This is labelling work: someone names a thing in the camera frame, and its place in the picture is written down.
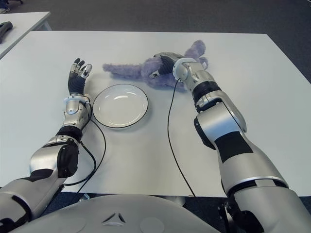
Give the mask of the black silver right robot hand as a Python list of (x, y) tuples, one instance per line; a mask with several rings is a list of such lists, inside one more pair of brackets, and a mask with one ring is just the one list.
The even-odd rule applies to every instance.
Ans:
[(156, 78), (161, 75), (170, 74), (173, 71), (174, 64), (177, 60), (183, 58), (184, 56), (173, 52), (161, 52), (154, 55), (154, 58), (160, 59), (161, 66), (158, 70), (153, 71), (149, 77)]

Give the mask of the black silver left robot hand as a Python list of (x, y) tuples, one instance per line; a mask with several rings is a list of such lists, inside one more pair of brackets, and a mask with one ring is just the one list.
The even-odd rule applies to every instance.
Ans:
[(86, 79), (92, 70), (91, 64), (85, 64), (84, 60), (77, 58), (70, 67), (68, 78), (69, 94), (84, 95)]

